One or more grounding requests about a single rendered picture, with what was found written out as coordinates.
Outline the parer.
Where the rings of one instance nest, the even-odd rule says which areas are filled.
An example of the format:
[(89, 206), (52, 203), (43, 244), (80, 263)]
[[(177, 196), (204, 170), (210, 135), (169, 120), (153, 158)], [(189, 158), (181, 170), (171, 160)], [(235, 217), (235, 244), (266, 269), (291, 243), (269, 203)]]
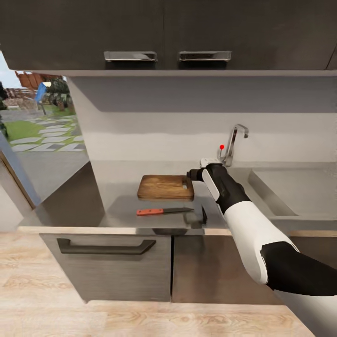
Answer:
[(162, 214), (166, 212), (182, 212), (182, 211), (192, 211), (194, 209), (181, 207), (181, 208), (166, 208), (163, 207), (160, 209), (146, 209), (146, 210), (137, 210), (137, 215), (152, 215), (152, 214)]

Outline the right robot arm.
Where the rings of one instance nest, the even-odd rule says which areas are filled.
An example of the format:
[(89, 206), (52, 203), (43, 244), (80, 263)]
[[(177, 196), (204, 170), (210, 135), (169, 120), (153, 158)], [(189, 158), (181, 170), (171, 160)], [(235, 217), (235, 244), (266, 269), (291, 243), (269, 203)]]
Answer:
[(337, 337), (337, 270), (301, 254), (218, 158), (201, 158), (199, 164), (187, 178), (206, 183), (250, 277), (268, 285), (315, 337)]

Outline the cutting board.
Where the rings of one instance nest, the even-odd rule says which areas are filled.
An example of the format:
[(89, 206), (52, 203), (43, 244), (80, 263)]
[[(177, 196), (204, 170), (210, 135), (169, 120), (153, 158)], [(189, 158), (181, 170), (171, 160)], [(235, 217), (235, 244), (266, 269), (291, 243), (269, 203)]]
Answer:
[[(187, 183), (188, 189), (183, 188)], [(194, 198), (193, 184), (187, 175), (143, 175), (139, 198)]]

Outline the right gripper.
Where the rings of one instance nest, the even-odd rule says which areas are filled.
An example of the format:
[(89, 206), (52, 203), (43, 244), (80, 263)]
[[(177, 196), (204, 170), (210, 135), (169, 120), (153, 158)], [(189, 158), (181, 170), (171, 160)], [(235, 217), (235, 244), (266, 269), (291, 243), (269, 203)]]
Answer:
[(191, 169), (189, 172), (187, 172), (187, 178), (190, 178), (191, 181), (204, 181), (202, 179), (202, 171), (204, 170), (204, 168), (201, 169)]

